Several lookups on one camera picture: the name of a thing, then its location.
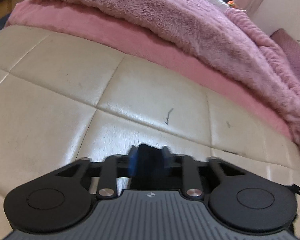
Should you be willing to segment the cream leather bed bench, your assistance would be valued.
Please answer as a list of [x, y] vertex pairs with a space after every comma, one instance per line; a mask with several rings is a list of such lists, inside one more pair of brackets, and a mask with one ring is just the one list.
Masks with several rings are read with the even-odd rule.
[[300, 186], [300, 153], [260, 106], [79, 37], [10, 26], [0, 32], [0, 239], [15, 187], [88, 157], [146, 143], [198, 160], [209, 156]]

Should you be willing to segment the fluffy mauve blanket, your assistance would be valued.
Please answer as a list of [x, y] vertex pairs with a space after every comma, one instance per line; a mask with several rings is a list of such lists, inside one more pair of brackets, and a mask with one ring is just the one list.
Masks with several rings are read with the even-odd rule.
[[300, 149], [300, 81], [280, 46], [245, 12], [207, 0], [61, 0], [94, 7], [151, 30], [245, 84], [288, 124]]

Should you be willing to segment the small orange plush toy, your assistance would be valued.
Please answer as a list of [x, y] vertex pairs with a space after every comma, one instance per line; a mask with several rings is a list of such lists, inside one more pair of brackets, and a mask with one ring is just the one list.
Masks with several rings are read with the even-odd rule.
[[227, 2], [227, 5], [228, 5], [229, 7], [236, 8], [236, 4], [235, 4], [234, 1], [228, 1], [228, 2]]

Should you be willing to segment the black pants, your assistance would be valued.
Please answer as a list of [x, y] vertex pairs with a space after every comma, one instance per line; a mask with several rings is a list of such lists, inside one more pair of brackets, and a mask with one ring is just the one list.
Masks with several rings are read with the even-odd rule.
[[130, 190], [179, 190], [183, 184], [181, 157], [166, 146], [141, 144], [129, 154], [129, 177]]

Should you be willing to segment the purple pillow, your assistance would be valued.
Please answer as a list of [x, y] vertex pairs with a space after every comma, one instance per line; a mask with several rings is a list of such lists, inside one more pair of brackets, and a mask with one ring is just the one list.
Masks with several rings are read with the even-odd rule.
[[284, 29], [279, 29], [270, 36], [283, 50], [294, 75], [300, 81], [300, 43], [294, 40]]

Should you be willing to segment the pink bed sheet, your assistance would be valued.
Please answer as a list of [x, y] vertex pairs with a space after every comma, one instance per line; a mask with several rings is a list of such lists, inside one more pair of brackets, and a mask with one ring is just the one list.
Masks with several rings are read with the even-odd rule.
[[18, 3], [5, 25], [36, 27], [85, 38], [159, 64], [223, 95], [292, 139], [284, 120], [252, 90], [161, 39], [149, 29], [106, 15], [96, 8], [38, 0]]

